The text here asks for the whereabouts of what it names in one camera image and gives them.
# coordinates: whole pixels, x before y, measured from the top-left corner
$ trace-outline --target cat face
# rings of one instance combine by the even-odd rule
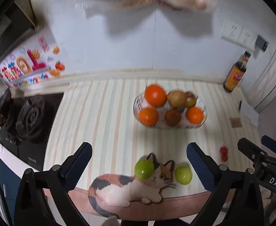
[[[166,186],[175,186],[172,183],[172,170],[174,168],[173,161],[168,161],[164,165],[159,164],[157,163],[156,157],[153,153],[148,155],[147,160],[150,160],[154,163],[155,170],[150,178],[142,180],[144,183],[158,189]]]

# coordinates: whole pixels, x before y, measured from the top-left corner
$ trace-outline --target gas stove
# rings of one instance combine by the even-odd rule
[[[0,143],[38,171],[43,170],[48,138],[63,95],[13,99],[0,129]]]

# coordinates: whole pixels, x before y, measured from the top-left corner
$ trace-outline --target metal bolt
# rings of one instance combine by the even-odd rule
[[[248,168],[248,172],[249,172],[250,174],[253,174],[253,173],[254,173],[254,170],[253,170],[252,168]]]
[[[222,170],[222,171],[227,171],[227,169],[228,169],[228,167],[226,167],[225,165],[219,165],[219,168],[220,168],[220,170]]]
[[[29,174],[29,173],[31,173],[33,170],[31,169],[31,168],[27,168],[26,170],[25,170],[25,174]]]
[[[53,167],[51,167],[52,171],[57,171],[61,166],[60,165],[54,165]]]

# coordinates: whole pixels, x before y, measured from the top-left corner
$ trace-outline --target green apple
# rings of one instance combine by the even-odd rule
[[[154,164],[149,160],[139,160],[134,168],[135,176],[140,179],[148,179],[155,170]]]
[[[175,170],[175,178],[180,184],[189,184],[193,178],[193,174],[188,166],[180,166]]]

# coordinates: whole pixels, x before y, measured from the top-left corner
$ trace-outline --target cat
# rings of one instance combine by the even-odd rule
[[[144,204],[160,202],[162,199],[160,190],[166,186],[172,188],[176,186],[172,183],[175,162],[170,160],[162,165],[157,162],[153,153],[147,156],[147,160],[153,162],[155,170],[152,176],[145,180],[117,174],[98,176],[88,190],[89,202],[93,209],[104,217],[117,216],[119,218],[118,215],[103,210],[96,198],[107,205],[120,207],[128,207],[133,200],[139,200]]]

